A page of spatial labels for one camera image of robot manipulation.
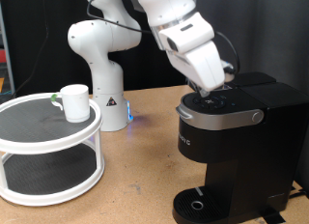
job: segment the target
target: coffee maker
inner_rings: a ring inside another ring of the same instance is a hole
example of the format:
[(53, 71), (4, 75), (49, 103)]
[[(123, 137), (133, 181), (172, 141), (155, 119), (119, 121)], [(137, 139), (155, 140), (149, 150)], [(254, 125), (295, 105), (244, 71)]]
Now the coffee maker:
[(286, 208), (309, 121), (309, 97), (266, 74), (182, 98), (179, 150), (207, 163), (205, 185), (174, 200), (179, 224), (236, 224)]

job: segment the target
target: wooden table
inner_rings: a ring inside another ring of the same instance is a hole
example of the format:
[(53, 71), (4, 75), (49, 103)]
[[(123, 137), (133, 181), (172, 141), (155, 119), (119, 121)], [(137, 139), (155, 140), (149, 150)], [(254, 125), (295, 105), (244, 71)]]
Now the wooden table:
[[(206, 165), (178, 151), (175, 107), (187, 86), (125, 92), (134, 121), (117, 132), (102, 132), (106, 169), (86, 194), (64, 204), (29, 208), (0, 200), (0, 223), (175, 224), (175, 196), (204, 184)], [(281, 214), (287, 223), (309, 223), (309, 201), (293, 198)], [(245, 222), (265, 224), (264, 219)]]

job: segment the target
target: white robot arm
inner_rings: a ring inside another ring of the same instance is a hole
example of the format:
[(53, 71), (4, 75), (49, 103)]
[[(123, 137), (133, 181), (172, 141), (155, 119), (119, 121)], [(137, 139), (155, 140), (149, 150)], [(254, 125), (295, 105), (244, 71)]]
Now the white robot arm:
[[(122, 0), (95, 0), (93, 6), (102, 10), (106, 19), (135, 29), (139, 24), (131, 18)], [(102, 20), (73, 24), (68, 41), (71, 49), (89, 65), (93, 79), (93, 100), (103, 116), (102, 131), (115, 131), (130, 122), (128, 101), (124, 98), (123, 69), (108, 59), (108, 52), (126, 50), (138, 45), (141, 34)]]
[[(123, 70), (108, 60), (108, 52), (132, 48), (140, 43), (140, 30), (122, 0), (88, 0), (103, 11), (103, 20), (73, 24), (68, 40), (73, 51), (89, 64), (93, 78), (94, 101), (104, 119), (102, 131), (124, 128), (130, 121), (124, 99)], [(217, 49), (211, 39), (211, 26), (195, 11), (193, 0), (138, 0), (147, 13), (154, 37), (165, 50), (174, 68), (195, 82), (201, 95), (222, 86), (226, 80)]]
[(174, 68), (206, 91), (222, 86), (225, 73), (211, 41), (211, 26), (193, 0), (138, 0), (161, 50)]

